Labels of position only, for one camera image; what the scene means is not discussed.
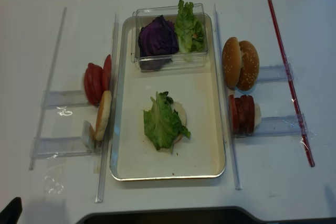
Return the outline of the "clear rail far left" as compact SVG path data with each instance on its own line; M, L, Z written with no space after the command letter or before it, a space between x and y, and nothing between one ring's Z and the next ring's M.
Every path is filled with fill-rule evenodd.
M55 72L55 66L56 66L59 47L60 47L60 43L61 43L61 37L62 37L63 30L64 30L66 15L67 15L67 7L64 7L63 11L62 11L60 26L59 26L59 29L58 29L58 34L57 34L57 39L56 39L55 48L54 48L54 52L53 52L52 62L51 62L51 65L50 65L50 71L49 71L49 75L48 75L48 79L47 79L47 84L46 84L45 92L44 92L44 95L43 95L43 99L41 101L41 112L40 112L40 117L39 117L39 121L38 121L38 127L37 127L35 138L34 138L33 143L32 143L32 149L31 149L31 153L30 153L29 170L33 170L34 166L35 166L35 160L36 160L35 151L37 150L37 146L38 146L38 143L40 141L40 137L41 137L41 133L42 133L42 129L43 129L46 107L47 107L47 104L48 104L50 88L51 88L52 79L53 79L54 72Z

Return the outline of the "tomato slices stack left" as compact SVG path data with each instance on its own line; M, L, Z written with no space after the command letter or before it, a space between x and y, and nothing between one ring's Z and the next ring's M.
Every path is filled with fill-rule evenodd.
M85 71L83 85L86 97L90 104L98 105L102 98L102 68L93 63L88 63Z

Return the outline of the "bun half left rack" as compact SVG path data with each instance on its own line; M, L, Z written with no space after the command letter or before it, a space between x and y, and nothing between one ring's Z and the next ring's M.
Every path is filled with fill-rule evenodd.
M95 138L99 142L102 141L102 138L104 136L108 124L111 101L112 101L111 91L109 90L104 91L99 104L99 110L96 119Z

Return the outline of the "clear rail of tray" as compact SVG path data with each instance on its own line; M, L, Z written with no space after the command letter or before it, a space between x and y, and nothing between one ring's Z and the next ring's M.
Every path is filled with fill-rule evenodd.
M108 147L110 140L110 121L111 121L111 112L112 112L112 98L114 92L114 71L115 71L115 56L117 52L117 44L118 44L118 32L119 32L119 19L118 14L115 14L114 24L113 24L113 35L112 35L112 47L111 47L111 63L110 63L110 79L109 79L109 99L105 99L106 106L104 110L102 110L102 115L105 116L106 119L106 128L104 131L104 135L102 138L101 144L101 161L100 161L100 172L96 193L96 203L102 203L104 200L104 186L106 181L106 169L107 169L107 158L108 158Z
M223 98L224 98L224 105L225 105L225 116L226 116L226 126L227 126L227 135L228 135L228 148L230 153L230 163L233 172L233 179L234 179L234 188L237 191L242 190L242 185L240 182L240 175L237 165L237 158L236 158L236 150L235 150L235 143L232 134L232 123L230 121L230 107L229 107L229 99L228 99L228 91L225 84L225 77L223 72L223 63L222 63L222 41L221 41L221 32L219 27L219 18L218 13L216 10L216 4L214 4L214 25L215 25L215 33L216 33L216 43L217 43L217 50L219 55L219 70L222 82L222 90L223 90Z

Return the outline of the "green lettuce in container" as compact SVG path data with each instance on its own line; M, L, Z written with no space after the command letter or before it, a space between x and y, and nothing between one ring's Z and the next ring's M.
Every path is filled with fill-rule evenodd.
M178 14L174 24L179 52L203 52L205 49L205 32L202 23L193 13L193 2L178 2Z

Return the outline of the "sesame bun right half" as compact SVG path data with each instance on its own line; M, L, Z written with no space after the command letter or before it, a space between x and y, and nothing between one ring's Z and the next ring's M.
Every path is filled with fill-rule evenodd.
M249 41L240 41L239 46L242 67L236 87L241 91L248 91L253 88L259 75L259 56L256 48Z

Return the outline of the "clear holder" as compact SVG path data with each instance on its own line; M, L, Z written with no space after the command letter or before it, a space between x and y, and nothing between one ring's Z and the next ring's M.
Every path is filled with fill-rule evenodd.
M60 107L90 106L83 90L72 91L44 91L41 102L42 109L56 109Z
M259 68L258 83L292 81L292 68L289 63Z
M258 118L252 133L234 133L235 137L274 137L307 135L308 128L303 114Z
M85 146L80 136L34 138L30 157L36 159L51 157L72 157L101 154L101 148L95 150Z

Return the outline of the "clear holder upper left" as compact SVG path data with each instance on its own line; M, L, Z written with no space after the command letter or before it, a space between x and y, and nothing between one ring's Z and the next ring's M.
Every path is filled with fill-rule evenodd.
M42 109L56 109L60 107L90 106L83 90L72 91L44 91L41 102Z

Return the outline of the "sesame bun left half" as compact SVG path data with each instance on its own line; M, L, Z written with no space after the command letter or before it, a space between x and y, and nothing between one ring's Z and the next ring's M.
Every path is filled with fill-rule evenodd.
M225 83L229 89L234 89L238 83L242 59L239 41L236 37L230 37L222 51L222 65Z

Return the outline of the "metal baking tray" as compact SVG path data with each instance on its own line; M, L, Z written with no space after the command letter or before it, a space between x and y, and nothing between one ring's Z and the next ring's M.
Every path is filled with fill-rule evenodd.
M204 66L141 72L131 61L132 19L124 22L110 157L116 180L214 178L225 170L225 98L209 16L205 24L209 51ZM144 134L143 111L163 91L182 104L191 132L170 151L157 151Z

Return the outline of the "red plastic rod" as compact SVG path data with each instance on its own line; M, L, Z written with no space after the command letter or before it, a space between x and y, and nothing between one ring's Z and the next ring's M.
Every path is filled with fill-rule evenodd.
M303 150L306 154L306 157L307 157L307 160L308 160L308 163L309 163L310 167L315 167L315 162L314 162L314 159L313 159L313 156L312 156L312 152L311 152L311 148L310 148L310 144L309 144L309 140L308 140L307 125L306 125L305 117L304 117L304 114L301 113L301 110L300 110L299 101L298 101L295 86L294 86L294 83L293 83L293 74L292 74L292 71L291 71L291 66L288 62L288 58L287 58L285 48L284 48L284 45L283 45L283 42L282 42L282 37L281 37L280 29L279 29L279 26L278 26L277 17L276 17L276 13L275 13L275 9L274 9L274 5L272 3L272 0L268 0L268 6L269 6L270 14L271 14L271 17L272 17L272 22L273 22L273 25L274 25L274 29L275 29L275 33L276 33L277 42L278 42L279 50L280 50L280 53L281 53L283 65L285 67L286 75L287 75L287 78L288 78L288 85L289 85L289 89L290 89L290 93L291 93L291 100L292 100L293 106L295 108L298 125L299 125L300 131L301 131L301 141L300 141L300 143L301 143L301 145L303 147Z

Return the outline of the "clear holder upper right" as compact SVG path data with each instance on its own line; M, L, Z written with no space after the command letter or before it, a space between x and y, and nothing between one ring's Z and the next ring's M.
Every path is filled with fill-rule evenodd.
M292 81L292 68L289 63L259 68L258 83Z

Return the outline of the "clear plastic container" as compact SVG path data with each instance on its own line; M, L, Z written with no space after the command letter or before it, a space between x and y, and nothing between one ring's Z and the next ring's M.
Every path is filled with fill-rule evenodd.
M205 65L208 53L208 35L206 25L206 15L201 3L194 4L193 13L200 20L205 32L205 49L203 52L191 52L182 54L179 51L175 54L140 57L138 36L142 27L150 24L156 17L163 15L167 21L173 24L176 22L178 5L168 7L143 8L138 9L132 14L132 49L131 60L141 71L159 71L177 68L198 67Z

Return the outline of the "black object bottom left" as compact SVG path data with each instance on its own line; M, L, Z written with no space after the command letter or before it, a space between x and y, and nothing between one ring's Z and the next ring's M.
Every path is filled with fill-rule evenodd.
M0 224L17 224L23 211L22 199L15 197L0 213Z

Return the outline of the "lettuce leaf on bun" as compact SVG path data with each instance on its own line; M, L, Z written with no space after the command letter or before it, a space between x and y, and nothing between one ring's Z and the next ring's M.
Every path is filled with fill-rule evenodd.
M176 101L169 96L167 91L157 92L155 97L151 98L151 101L152 107L143 111L144 134L157 151L165 149L172 152L174 147L172 143L177 134L173 133L170 104ZM183 137L191 137L191 132L188 128Z

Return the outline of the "red meat patty slices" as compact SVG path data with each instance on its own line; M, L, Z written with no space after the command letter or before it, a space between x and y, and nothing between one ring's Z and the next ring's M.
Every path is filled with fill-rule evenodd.
M228 99L232 133L253 134L255 131L255 102L253 97L251 95L242 95L240 98L235 98L231 94Z

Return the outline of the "tomato slice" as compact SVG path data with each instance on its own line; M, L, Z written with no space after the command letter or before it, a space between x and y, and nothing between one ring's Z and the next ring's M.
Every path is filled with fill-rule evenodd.
M101 84L103 91L109 90L111 78L111 55L108 55L104 61Z

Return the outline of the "clear holder lower right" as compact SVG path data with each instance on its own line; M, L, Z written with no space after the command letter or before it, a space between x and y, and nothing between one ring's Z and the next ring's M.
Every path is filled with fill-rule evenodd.
M234 133L235 137L274 137L307 135L308 128L303 114L258 118L252 133Z

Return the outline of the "purple cabbage chunk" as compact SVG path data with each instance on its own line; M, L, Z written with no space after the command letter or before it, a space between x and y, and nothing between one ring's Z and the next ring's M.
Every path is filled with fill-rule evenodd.
M140 57L175 54L179 51L174 24L163 15L142 27L138 36Z

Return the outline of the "clear rail left of tray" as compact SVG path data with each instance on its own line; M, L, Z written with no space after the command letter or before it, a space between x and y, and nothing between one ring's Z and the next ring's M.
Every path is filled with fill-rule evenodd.
M110 63L110 79L109 79L109 99L105 99L106 106L104 110L102 110L102 115L105 116L106 119L106 128L104 131L104 135L102 138L101 144L101 161L100 161L100 172L96 193L96 203L102 203L104 200L104 186L106 181L106 169L107 169L107 158L108 158L108 147L110 140L110 121L111 121L111 112L112 112L112 98L114 92L114 71L115 71L115 56L117 52L117 44L118 44L118 32L119 32L119 19L118 14L115 14L114 24L113 24L113 35L112 35L112 47L111 47L111 63Z

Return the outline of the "clear holder lower left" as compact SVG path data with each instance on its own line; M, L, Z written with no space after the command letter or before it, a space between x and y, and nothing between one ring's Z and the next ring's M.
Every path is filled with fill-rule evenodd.
M36 159L51 157L72 157L101 154L101 148L95 150L85 146L80 136L34 138L30 157Z

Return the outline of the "white onion slice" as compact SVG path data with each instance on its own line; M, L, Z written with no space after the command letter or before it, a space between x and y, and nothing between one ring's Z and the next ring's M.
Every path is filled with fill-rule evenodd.
M254 128L257 128L261 123L261 110L258 103L255 103L255 120L254 120Z

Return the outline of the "clear rail right of tray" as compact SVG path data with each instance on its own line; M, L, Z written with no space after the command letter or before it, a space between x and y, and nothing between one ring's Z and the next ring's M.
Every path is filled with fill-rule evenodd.
M228 135L228 148L230 153L230 163L233 172L233 179L234 179L234 188L237 191L242 190L242 185L240 182L240 175L237 165L237 158L236 158L236 150L235 150L235 143L232 134L232 123L230 121L230 107L229 107L229 99L228 99L228 91L225 84L225 77L223 72L223 63L222 63L222 41L221 41L221 32L219 27L219 18L218 13L216 10L216 4L214 4L214 25L215 25L215 33L216 33L216 43L217 43L217 50L219 55L219 70L222 82L222 90L223 90L223 98L224 98L224 105L225 105L225 116L226 116L226 126L227 126L227 135Z

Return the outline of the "black monitor edge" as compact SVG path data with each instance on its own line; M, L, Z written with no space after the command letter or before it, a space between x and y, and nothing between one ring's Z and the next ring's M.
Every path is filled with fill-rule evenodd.
M240 208L161 209L93 213L78 223L266 223Z

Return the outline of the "bottom bun on tray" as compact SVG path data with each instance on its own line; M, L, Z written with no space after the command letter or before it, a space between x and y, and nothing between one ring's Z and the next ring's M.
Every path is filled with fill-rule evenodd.
M172 146L174 146L174 144L182 139L182 137L185 135L185 132L187 131L187 115L181 103L173 102L170 104L170 106L172 109L171 121L173 126L173 133L175 135L177 134L177 137L172 143Z

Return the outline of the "sesame bun half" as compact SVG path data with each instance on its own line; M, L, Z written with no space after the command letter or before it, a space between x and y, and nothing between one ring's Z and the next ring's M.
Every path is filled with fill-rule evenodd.
M239 41L236 37L230 37L222 51L222 65L225 83L229 89L234 89L238 83L242 59Z
M259 75L259 56L256 48L249 41L240 41L239 46L242 67L236 87L241 91L248 91L253 88Z

